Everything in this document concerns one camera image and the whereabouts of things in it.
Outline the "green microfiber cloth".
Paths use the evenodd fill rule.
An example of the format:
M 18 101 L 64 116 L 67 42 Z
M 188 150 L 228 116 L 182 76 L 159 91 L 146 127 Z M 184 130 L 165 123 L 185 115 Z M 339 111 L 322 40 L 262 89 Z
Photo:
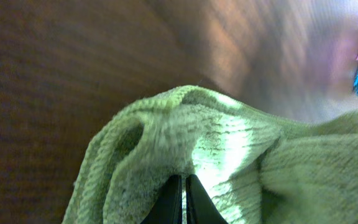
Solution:
M 137 100 L 91 140 L 64 223 L 140 223 L 171 175 L 229 223 L 358 223 L 358 110 L 321 124 L 198 86 Z

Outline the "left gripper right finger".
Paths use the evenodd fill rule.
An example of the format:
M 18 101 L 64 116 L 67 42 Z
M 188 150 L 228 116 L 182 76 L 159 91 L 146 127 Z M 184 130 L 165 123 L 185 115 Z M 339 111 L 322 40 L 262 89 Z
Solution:
M 186 220 L 187 224 L 227 224 L 194 174 L 186 178 Z

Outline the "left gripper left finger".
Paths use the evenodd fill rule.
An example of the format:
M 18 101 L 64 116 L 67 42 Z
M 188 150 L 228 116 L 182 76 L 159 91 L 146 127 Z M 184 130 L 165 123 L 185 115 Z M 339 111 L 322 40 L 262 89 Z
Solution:
M 141 224 L 181 224 L 182 183 L 179 175 L 171 176 L 163 187 L 157 201 Z

